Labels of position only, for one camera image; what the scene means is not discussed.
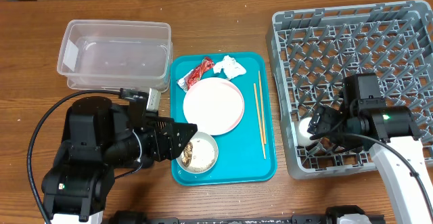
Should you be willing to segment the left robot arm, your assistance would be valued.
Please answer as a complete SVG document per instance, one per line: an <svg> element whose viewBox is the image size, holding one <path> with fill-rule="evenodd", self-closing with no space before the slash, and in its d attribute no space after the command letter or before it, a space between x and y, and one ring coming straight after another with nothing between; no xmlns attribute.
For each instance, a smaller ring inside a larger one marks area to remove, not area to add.
<svg viewBox="0 0 433 224"><path fill-rule="evenodd" d="M62 142L41 186L49 220L66 214L87 222L105 209L118 178L115 169L133 174L154 162L175 160L198 131L195 124L148 109L146 93L123 99L127 106L92 96L69 107Z"/></svg>

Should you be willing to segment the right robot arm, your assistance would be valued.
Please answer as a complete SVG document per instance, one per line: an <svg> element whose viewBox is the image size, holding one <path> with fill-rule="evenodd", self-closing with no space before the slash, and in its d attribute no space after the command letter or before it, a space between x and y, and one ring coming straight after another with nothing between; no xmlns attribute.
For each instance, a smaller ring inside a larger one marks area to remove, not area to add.
<svg viewBox="0 0 433 224"><path fill-rule="evenodd" d="M325 137L347 150L367 150L396 220L431 223L432 182L414 115L406 106L387 106L374 73L354 74L342 82L342 105L314 111L307 129L310 139Z"/></svg>

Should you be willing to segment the brown food scrap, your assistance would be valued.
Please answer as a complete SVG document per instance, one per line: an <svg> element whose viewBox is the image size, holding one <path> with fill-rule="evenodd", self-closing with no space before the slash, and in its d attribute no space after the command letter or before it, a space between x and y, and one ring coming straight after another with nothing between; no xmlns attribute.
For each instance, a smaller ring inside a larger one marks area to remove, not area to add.
<svg viewBox="0 0 433 224"><path fill-rule="evenodd" d="M188 167L191 164L191 160L193 158L193 144L192 142L188 142L183 150L182 156L182 164L185 167Z"/></svg>

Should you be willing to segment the red snack wrapper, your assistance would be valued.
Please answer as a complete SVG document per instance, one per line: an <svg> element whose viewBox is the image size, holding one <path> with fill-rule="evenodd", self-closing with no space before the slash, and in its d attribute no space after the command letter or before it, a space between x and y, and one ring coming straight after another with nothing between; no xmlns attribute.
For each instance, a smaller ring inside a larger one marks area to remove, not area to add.
<svg viewBox="0 0 433 224"><path fill-rule="evenodd" d="M208 72L213 67L214 62L209 57L205 57L199 65L197 65L193 70L189 71L185 76L177 81L178 86L187 92L191 87L201 80L204 73Z"/></svg>

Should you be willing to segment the small grey bowl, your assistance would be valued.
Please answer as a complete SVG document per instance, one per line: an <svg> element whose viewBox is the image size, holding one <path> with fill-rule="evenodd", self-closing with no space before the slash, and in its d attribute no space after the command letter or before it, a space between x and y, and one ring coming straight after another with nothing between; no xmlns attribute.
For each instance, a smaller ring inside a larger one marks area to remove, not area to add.
<svg viewBox="0 0 433 224"><path fill-rule="evenodd" d="M207 133L197 132L177 158L177 163L188 173L203 174L215 165L218 157L215 139Z"/></svg>

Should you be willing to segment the white cup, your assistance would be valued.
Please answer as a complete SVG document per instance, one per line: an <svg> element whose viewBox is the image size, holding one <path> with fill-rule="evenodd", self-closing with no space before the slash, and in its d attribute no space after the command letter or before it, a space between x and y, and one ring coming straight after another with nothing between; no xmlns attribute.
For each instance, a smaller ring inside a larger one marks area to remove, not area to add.
<svg viewBox="0 0 433 224"><path fill-rule="evenodd" d="M321 138L316 140L310 139L312 135L307 132L310 121L311 121L311 117L306 117L294 123L296 141L298 146L308 147L310 145L313 145L314 143L318 143L321 140Z"/></svg>

